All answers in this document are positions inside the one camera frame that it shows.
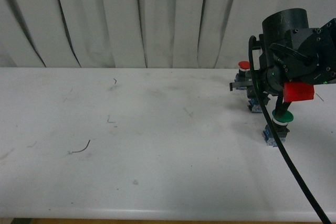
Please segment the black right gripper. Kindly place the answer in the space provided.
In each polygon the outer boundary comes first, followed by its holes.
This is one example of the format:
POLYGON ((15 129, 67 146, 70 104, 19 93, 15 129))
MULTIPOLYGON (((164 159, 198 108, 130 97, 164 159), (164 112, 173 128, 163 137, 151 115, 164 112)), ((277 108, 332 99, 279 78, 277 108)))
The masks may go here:
MULTIPOLYGON (((288 120, 290 118, 288 108, 291 102, 285 102, 283 95, 284 82, 286 81, 286 64, 277 63, 270 68, 266 67, 255 70, 254 73, 260 95, 266 93, 277 97, 275 119, 288 120)), ((234 81, 229 84, 230 91, 234 89, 247 90, 248 87, 254 88, 250 70, 246 73, 245 81, 234 81)))

